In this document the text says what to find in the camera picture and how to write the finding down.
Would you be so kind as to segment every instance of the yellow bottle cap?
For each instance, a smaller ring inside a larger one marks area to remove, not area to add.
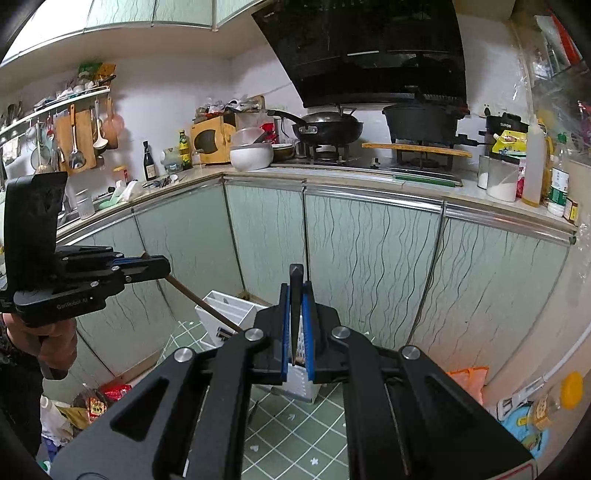
[[[560,386],[560,406],[568,410],[574,409],[583,398],[583,376],[572,372],[562,380]]]

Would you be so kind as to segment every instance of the wok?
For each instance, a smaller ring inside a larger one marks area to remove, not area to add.
[[[267,110],[267,115],[294,122],[293,131],[296,137],[308,145],[341,147],[356,141],[363,131],[363,123],[352,115],[354,111],[310,113],[300,118],[280,110]]]

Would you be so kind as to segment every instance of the black range hood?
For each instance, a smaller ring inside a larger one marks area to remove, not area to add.
[[[452,0],[278,0],[252,17],[306,108],[417,92],[466,105]]]

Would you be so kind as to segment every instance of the metal screw head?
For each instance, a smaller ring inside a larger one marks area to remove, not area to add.
[[[349,335],[351,335],[351,330],[349,330],[347,327],[339,325],[338,327],[333,328],[330,333],[333,337],[338,338],[340,340],[344,340],[348,338]]]
[[[193,357],[193,351],[190,348],[179,348],[174,353],[174,359],[182,364],[183,362],[188,362]]]
[[[407,345],[402,349],[402,356],[407,360],[416,360],[421,356],[421,351],[414,345]]]
[[[250,328],[245,333],[244,336],[249,342],[256,342],[265,336],[260,328]]]

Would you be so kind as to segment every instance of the wooden stick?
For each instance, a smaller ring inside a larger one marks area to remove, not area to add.
[[[219,313],[209,303],[206,303],[205,301],[203,301],[202,299],[200,299],[199,297],[197,297],[191,290],[189,290],[185,285],[183,285],[181,282],[179,282],[172,275],[166,276],[165,279],[174,288],[176,288],[180,293],[182,293],[183,295],[185,295],[193,303],[196,303],[197,305],[199,305],[208,314],[210,314],[210,315],[214,316],[215,318],[217,318],[225,326],[231,328],[232,330],[234,330],[236,332],[241,332],[242,331],[242,329],[238,325],[236,325],[230,319],[224,317],[224,315],[222,315],[221,313]]]
[[[425,147],[424,145],[405,145],[401,143],[363,143],[361,144],[361,146],[363,148],[386,148],[389,150],[439,153],[441,155],[453,155],[454,157],[472,158],[472,154],[470,152],[465,152],[463,150],[455,150],[454,148]]]

